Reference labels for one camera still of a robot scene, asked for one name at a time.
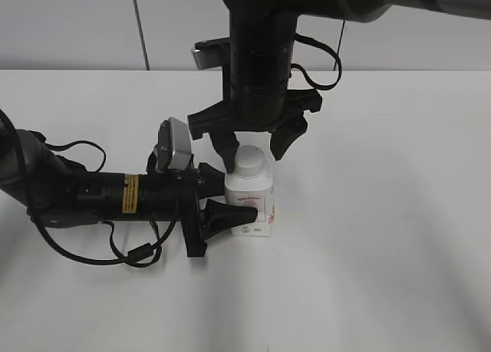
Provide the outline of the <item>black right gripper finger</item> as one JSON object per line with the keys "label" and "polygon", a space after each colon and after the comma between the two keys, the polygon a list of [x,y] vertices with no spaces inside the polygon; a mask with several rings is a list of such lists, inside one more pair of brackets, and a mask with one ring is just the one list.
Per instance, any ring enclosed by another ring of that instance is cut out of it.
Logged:
{"label": "black right gripper finger", "polygon": [[288,148],[308,129],[303,115],[286,120],[271,133],[270,150],[275,160],[281,160]]}
{"label": "black right gripper finger", "polygon": [[209,137],[213,145],[213,149],[222,158],[226,172],[231,174],[234,172],[236,163],[236,153],[239,148],[239,141],[233,130],[214,130],[209,132]]}

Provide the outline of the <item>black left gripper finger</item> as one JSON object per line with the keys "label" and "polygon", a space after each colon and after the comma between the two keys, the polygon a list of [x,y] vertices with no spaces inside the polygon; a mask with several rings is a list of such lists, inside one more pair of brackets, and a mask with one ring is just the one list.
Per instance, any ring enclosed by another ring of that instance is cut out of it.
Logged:
{"label": "black left gripper finger", "polygon": [[254,223],[258,210],[248,206],[231,206],[208,199],[199,211],[200,235],[204,242],[212,237],[241,225]]}
{"label": "black left gripper finger", "polygon": [[216,197],[225,195],[225,173],[200,163],[197,168],[197,186],[200,197]]}

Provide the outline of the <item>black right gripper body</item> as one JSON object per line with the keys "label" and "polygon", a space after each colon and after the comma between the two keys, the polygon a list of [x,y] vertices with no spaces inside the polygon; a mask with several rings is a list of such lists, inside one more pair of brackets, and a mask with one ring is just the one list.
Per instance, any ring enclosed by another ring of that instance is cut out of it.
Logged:
{"label": "black right gripper body", "polygon": [[277,139],[295,140],[307,130],[304,112],[317,113],[322,97],[316,90],[276,87],[231,90],[228,100],[188,116],[194,140],[211,132],[269,132]]}

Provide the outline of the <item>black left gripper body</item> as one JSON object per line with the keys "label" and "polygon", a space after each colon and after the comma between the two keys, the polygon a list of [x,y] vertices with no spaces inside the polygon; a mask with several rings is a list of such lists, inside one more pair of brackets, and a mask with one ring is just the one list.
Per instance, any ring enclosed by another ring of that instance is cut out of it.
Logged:
{"label": "black left gripper body", "polygon": [[137,218],[181,224],[187,256],[202,258],[207,244],[201,235],[199,209],[199,173],[193,161],[185,169],[157,171],[157,158],[152,153],[146,173],[140,176]]}

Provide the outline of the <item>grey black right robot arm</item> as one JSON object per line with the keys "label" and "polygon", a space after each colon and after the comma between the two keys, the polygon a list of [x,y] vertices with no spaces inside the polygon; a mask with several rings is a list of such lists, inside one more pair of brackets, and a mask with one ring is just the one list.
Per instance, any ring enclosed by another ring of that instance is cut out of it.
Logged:
{"label": "grey black right robot arm", "polygon": [[209,135],[228,173],[236,167],[238,132],[267,132],[270,150],[280,160],[308,128],[305,111],[321,109],[321,92],[331,84],[308,80],[291,90],[295,43],[339,55],[326,44],[297,31],[303,15],[368,23],[397,5],[468,18],[489,19],[490,0],[222,0],[229,10],[229,36],[196,43],[200,70],[222,71],[222,100],[188,118],[193,139]]}

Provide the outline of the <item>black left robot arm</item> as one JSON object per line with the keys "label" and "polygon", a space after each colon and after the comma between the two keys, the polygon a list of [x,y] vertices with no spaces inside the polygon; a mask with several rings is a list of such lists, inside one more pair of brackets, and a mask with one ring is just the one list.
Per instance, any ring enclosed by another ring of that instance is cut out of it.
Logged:
{"label": "black left robot arm", "polygon": [[161,127],[144,174],[90,171],[62,156],[31,130],[1,130],[1,189],[24,205],[45,239],[50,229],[116,222],[180,224],[187,255],[201,258],[214,235],[256,220],[253,207],[219,201],[225,192],[223,172],[195,165],[190,148],[182,158],[173,152],[176,138]]}

